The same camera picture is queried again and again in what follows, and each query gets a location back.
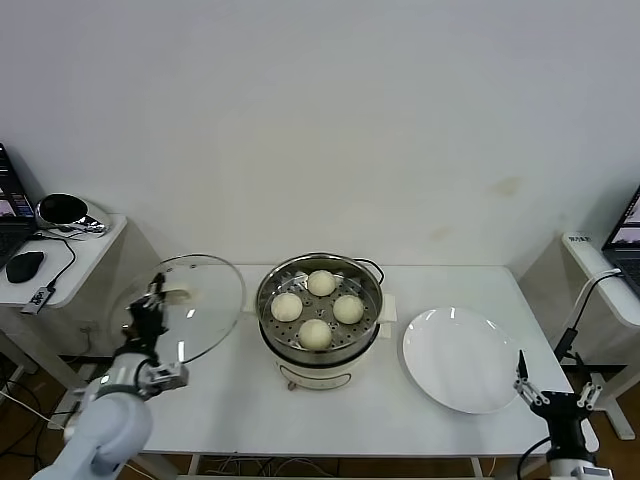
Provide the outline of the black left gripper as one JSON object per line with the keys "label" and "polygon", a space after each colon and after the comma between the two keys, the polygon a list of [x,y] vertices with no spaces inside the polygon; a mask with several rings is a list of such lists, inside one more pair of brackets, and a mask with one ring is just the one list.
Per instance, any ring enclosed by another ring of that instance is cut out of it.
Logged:
{"label": "black left gripper", "polygon": [[149,292],[127,307],[131,320],[127,326],[122,326],[122,333],[128,343],[155,345],[167,331],[164,324],[165,282],[165,274],[157,273],[149,283]]}

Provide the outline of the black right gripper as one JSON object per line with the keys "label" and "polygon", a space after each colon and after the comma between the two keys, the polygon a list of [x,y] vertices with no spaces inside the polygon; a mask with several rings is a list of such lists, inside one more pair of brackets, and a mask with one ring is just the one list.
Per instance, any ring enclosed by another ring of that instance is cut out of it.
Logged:
{"label": "black right gripper", "polygon": [[595,409],[605,385],[604,377],[594,373],[580,394],[541,391],[529,380],[524,352],[519,351],[516,380],[513,388],[530,406],[530,410],[542,418],[548,429],[549,453],[588,453],[582,422]]}

